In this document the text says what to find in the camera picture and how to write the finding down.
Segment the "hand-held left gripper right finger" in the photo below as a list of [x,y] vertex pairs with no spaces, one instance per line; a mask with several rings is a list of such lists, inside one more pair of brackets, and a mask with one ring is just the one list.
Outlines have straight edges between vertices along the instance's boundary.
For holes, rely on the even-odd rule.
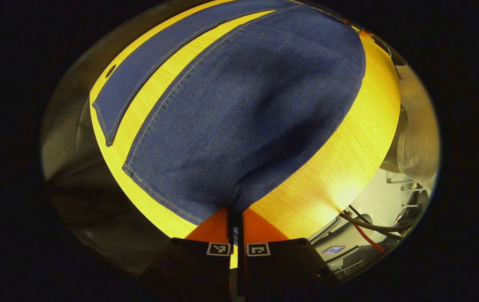
[[238,216],[238,294],[247,302],[322,302],[340,281],[306,238],[251,209]]

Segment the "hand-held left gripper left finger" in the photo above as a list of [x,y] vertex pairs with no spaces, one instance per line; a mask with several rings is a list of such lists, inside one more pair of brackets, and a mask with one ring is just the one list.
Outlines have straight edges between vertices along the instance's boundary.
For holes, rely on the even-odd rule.
[[172,237],[140,275],[158,302],[229,302],[233,235],[228,208]]

